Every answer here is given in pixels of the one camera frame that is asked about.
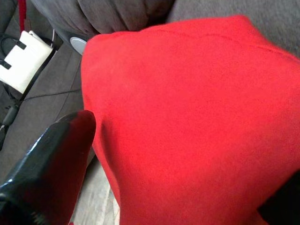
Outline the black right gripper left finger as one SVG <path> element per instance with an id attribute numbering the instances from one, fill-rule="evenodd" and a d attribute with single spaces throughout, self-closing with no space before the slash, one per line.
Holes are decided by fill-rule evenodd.
<path id="1" fill-rule="evenodd" d="M 1 224 L 69 224 L 95 130 L 94 114 L 88 110 L 53 123 L 1 184 Z"/>

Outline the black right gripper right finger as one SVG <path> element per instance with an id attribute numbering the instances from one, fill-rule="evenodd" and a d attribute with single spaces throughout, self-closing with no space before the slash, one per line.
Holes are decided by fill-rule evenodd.
<path id="1" fill-rule="evenodd" d="M 280 189 L 258 208 L 269 225 L 300 223 L 300 173 L 296 172 Z"/>

